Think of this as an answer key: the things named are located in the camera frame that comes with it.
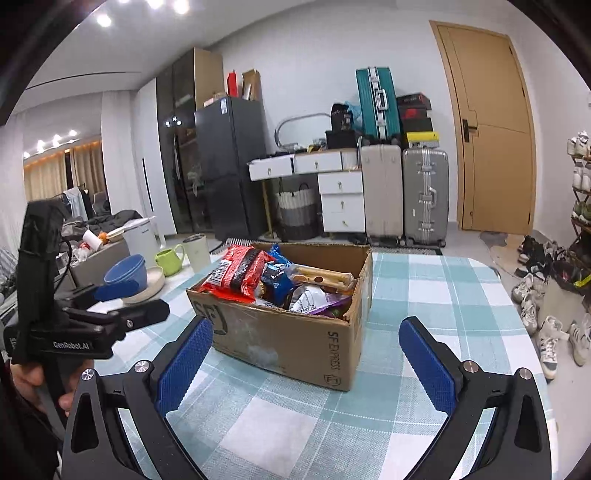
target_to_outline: human hand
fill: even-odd
[[[71,374],[68,380],[68,386],[66,387],[66,394],[62,395],[58,400],[60,407],[66,412],[66,417],[70,415],[72,401],[74,400],[74,390],[80,381],[82,372],[87,368],[94,368],[94,366],[94,360],[84,360],[82,365]],[[10,371],[14,386],[23,398],[40,412],[47,413],[45,407],[41,403],[39,395],[37,395],[37,392],[35,391],[36,387],[40,387],[45,382],[43,367],[36,363],[26,365],[10,364]]]

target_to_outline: door handle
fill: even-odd
[[[462,126],[464,127],[464,142],[470,143],[470,130],[478,131],[478,127],[468,125],[467,119],[462,119]]]

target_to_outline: cardboard box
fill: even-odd
[[[257,243],[269,250],[272,244]],[[369,247],[334,244],[281,244],[290,261],[351,272],[359,277],[345,320],[302,315],[255,304],[221,300],[187,290],[198,315],[213,323],[213,346],[257,367],[291,378],[348,391],[363,344],[363,326],[371,307],[372,255]]]

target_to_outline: green mug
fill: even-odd
[[[183,251],[183,256],[181,258],[179,258],[177,255],[177,250],[179,247]],[[158,252],[154,259],[156,260],[158,266],[162,267],[162,270],[164,270],[164,276],[169,277],[170,275],[174,275],[181,270],[183,267],[184,257],[184,247],[181,244],[178,244],[174,248],[167,248],[166,250]]]

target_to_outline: wooden door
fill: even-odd
[[[455,102],[458,222],[468,230],[529,233],[534,131],[511,42],[460,25],[436,24],[434,29]]]

